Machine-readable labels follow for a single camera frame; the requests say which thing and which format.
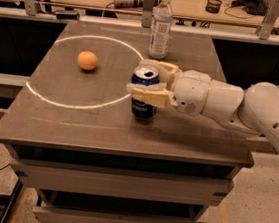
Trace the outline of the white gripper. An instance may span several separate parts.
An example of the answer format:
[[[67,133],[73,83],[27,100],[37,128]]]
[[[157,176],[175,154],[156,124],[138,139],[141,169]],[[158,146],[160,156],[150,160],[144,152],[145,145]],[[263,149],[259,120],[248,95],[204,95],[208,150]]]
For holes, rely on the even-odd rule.
[[[212,80],[209,75],[195,70],[182,72],[177,65],[158,60],[142,59],[139,64],[154,67],[161,83],[127,84],[126,90],[133,99],[157,108],[173,106],[178,112],[193,117],[202,112]]]

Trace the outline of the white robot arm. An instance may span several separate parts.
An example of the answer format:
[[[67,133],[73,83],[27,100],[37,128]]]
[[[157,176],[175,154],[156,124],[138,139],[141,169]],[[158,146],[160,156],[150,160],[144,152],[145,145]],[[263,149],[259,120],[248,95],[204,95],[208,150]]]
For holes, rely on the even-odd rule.
[[[242,89],[212,79],[195,70],[182,71],[174,64],[145,59],[139,62],[143,73],[156,71],[159,82],[143,85],[131,82],[126,90],[132,98],[164,108],[209,117],[235,134],[265,136],[279,154],[279,87],[257,83]]]

